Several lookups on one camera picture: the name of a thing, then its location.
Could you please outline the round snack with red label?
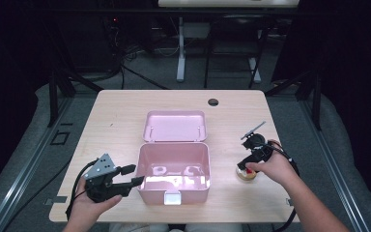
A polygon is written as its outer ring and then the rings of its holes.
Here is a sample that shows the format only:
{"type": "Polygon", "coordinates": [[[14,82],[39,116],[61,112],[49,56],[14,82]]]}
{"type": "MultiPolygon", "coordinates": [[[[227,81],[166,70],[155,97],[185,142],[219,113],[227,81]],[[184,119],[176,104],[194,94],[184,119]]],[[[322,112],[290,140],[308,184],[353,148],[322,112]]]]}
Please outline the round snack with red label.
{"type": "Polygon", "coordinates": [[[257,172],[247,166],[245,166],[244,168],[238,166],[236,168],[236,173],[238,177],[244,181],[252,181],[257,176],[257,172]]]}

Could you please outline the aluminium floor rail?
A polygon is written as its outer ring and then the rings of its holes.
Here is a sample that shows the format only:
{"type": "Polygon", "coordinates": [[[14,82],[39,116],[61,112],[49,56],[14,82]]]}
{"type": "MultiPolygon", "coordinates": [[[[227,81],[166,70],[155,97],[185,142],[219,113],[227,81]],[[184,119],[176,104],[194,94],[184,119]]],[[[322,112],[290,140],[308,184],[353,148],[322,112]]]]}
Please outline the aluminium floor rail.
{"type": "Polygon", "coordinates": [[[27,189],[43,158],[43,150],[55,134],[55,129],[69,109],[72,99],[60,99],[58,103],[58,116],[51,127],[47,123],[50,119],[49,103],[38,103],[31,124],[0,174],[0,232],[10,220],[19,199],[27,189]]]}
{"type": "Polygon", "coordinates": [[[307,124],[311,128],[318,144],[322,150],[323,158],[325,160],[326,167],[328,169],[328,174],[332,179],[336,192],[342,202],[342,205],[348,215],[348,218],[354,228],[355,232],[370,232],[370,229],[361,214],[359,206],[351,193],[342,172],[336,162],[335,157],[324,137],[321,130],[318,130],[315,126],[312,116],[311,108],[306,101],[299,101],[299,106],[304,114],[307,124]]]}

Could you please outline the pink plastic box with lid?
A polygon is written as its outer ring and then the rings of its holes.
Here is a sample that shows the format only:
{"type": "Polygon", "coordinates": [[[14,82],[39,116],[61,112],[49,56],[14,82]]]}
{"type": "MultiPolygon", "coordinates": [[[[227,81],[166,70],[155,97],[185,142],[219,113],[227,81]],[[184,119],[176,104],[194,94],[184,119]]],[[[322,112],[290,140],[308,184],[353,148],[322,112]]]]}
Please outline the pink plastic box with lid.
{"type": "Polygon", "coordinates": [[[147,114],[138,156],[137,188],[149,205],[204,203],[211,187],[205,113],[154,110],[147,114]]]}

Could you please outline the person's right hand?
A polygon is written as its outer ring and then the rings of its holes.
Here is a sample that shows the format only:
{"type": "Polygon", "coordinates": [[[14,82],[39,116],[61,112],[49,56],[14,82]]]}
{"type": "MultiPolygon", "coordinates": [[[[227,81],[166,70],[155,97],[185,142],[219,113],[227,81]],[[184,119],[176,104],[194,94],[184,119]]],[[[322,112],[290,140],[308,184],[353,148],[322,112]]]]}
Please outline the person's right hand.
{"type": "Polygon", "coordinates": [[[277,182],[284,188],[290,188],[300,182],[300,177],[292,167],[290,162],[281,154],[282,147],[273,140],[271,145],[276,148],[271,157],[265,162],[248,162],[245,167],[252,171],[265,173],[273,181],[277,182]]]}

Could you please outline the dark cabinet with red light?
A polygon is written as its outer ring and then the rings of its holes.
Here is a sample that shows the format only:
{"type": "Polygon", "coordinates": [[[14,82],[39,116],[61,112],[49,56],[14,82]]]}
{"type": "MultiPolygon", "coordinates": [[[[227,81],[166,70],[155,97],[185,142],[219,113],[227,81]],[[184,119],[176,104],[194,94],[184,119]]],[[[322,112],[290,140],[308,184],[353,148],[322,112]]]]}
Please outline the dark cabinet with red light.
{"type": "Polygon", "coordinates": [[[119,56],[110,48],[99,16],[62,14],[57,20],[79,73],[112,73],[120,69],[119,56]]]}

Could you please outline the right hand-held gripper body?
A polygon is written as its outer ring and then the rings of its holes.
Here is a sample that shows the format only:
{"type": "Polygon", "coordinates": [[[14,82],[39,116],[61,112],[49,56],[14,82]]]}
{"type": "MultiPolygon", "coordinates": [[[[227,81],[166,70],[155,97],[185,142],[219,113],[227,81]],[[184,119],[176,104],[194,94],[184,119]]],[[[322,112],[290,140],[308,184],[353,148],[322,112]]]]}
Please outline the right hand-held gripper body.
{"type": "Polygon", "coordinates": [[[242,137],[244,148],[249,150],[251,154],[243,159],[241,164],[267,161],[271,157],[271,144],[265,140],[265,137],[262,134],[256,133],[256,131],[264,124],[265,122],[260,123],[242,137]]]}

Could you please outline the black stool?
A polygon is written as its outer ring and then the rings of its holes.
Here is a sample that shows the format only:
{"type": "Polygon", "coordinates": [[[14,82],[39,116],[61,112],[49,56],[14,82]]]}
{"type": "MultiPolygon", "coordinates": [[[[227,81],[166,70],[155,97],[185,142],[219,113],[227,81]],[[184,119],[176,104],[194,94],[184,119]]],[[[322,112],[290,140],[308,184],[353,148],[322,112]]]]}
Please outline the black stool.
{"type": "Polygon", "coordinates": [[[263,51],[271,29],[276,20],[266,15],[225,15],[211,22],[205,48],[204,87],[208,87],[210,72],[241,73],[245,69],[233,69],[230,63],[232,57],[248,58],[255,52],[254,35],[261,30],[260,42],[263,51]]]}

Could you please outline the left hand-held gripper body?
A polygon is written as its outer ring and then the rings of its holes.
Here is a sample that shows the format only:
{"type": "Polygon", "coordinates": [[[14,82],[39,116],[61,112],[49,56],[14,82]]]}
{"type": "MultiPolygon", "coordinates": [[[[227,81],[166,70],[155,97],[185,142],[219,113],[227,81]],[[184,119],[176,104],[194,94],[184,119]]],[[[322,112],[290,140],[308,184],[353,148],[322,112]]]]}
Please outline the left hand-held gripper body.
{"type": "Polygon", "coordinates": [[[94,202],[110,199],[113,178],[117,175],[117,167],[108,154],[103,154],[84,175],[86,193],[94,202]]]}

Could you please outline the white desk leg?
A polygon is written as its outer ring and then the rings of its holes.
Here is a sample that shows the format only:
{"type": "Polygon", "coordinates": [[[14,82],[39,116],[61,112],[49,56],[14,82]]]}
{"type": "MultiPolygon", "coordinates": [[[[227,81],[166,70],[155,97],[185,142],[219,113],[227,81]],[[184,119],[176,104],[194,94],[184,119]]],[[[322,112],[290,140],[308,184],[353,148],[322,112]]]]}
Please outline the white desk leg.
{"type": "Polygon", "coordinates": [[[248,58],[248,65],[250,67],[250,72],[251,72],[251,79],[250,79],[249,86],[252,86],[254,83],[261,82],[261,76],[258,73],[259,62],[262,56],[262,48],[261,48],[261,42],[260,42],[261,33],[262,33],[261,30],[257,30],[255,32],[255,35],[254,35],[255,52],[252,57],[248,58]]]}
{"type": "Polygon", "coordinates": [[[184,22],[183,19],[179,18],[179,58],[178,58],[178,67],[177,67],[177,81],[185,81],[185,71],[186,71],[186,54],[185,54],[185,37],[184,37],[184,22]]]}

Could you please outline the white desk top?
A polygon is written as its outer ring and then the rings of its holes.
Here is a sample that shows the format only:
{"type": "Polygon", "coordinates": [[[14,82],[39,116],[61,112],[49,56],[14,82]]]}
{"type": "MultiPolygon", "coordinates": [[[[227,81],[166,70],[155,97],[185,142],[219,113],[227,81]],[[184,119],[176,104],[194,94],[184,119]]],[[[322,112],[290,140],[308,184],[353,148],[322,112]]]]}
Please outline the white desk top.
{"type": "Polygon", "coordinates": [[[300,0],[158,0],[166,8],[296,8],[300,0]]]}

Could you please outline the dark curtain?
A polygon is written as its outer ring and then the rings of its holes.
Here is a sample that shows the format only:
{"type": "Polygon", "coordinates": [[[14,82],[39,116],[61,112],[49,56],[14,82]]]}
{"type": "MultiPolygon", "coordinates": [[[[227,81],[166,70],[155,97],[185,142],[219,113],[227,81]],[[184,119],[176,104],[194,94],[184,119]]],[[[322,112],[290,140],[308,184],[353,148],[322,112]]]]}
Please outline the dark curtain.
{"type": "Polygon", "coordinates": [[[371,0],[300,0],[272,80],[308,71],[324,51],[322,93],[351,140],[354,162],[371,191],[371,0]]]}
{"type": "Polygon", "coordinates": [[[22,0],[0,0],[0,174],[37,108],[48,66],[22,0]]]}

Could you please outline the black metal frame stand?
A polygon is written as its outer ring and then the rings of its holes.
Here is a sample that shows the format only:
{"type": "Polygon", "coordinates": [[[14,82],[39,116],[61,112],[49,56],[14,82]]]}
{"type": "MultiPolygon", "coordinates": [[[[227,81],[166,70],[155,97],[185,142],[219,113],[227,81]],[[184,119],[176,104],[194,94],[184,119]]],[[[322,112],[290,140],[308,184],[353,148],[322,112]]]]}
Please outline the black metal frame stand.
{"type": "Polygon", "coordinates": [[[75,80],[89,89],[95,91],[96,93],[102,90],[97,84],[91,82],[90,80],[84,78],[76,72],[72,72],[67,69],[56,69],[52,72],[49,78],[49,107],[50,107],[50,117],[48,122],[48,127],[52,127],[59,117],[59,107],[58,107],[58,90],[62,92],[67,98],[73,98],[76,94],[71,81],[75,80]]]}
{"type": "Polygon", "coordinates": [[[281,84],[273,87],[265,93],[267,97],[276,95],[277,93],[287,89],[289,86],[298,83],[299,89],[295,93],[298,101],[305,101],[312,96],[312,107],[311,107],[311,120],[319,131],[320,125],[320,109],[321,109],[321,98],[322,98],[322,78],[317,71],[306,71],[302,72],[294,78],[283,81],[281,84]]]}

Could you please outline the person's left hand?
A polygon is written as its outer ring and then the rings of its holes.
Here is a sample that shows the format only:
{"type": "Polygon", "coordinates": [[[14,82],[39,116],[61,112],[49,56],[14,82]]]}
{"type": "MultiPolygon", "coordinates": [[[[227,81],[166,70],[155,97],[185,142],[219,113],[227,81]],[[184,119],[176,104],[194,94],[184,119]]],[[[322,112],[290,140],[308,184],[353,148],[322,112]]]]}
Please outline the person's left hand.
{"type": "Polygon", "coordinates": [[[87,196],[85,185],[86,181],[81,177],[76,191],[79,196],[73,202],[69,221],[84,221],[94,225],[102,213],[116,206],[123,197],[116,195],[104,202],[95,203],[87,196]]]}

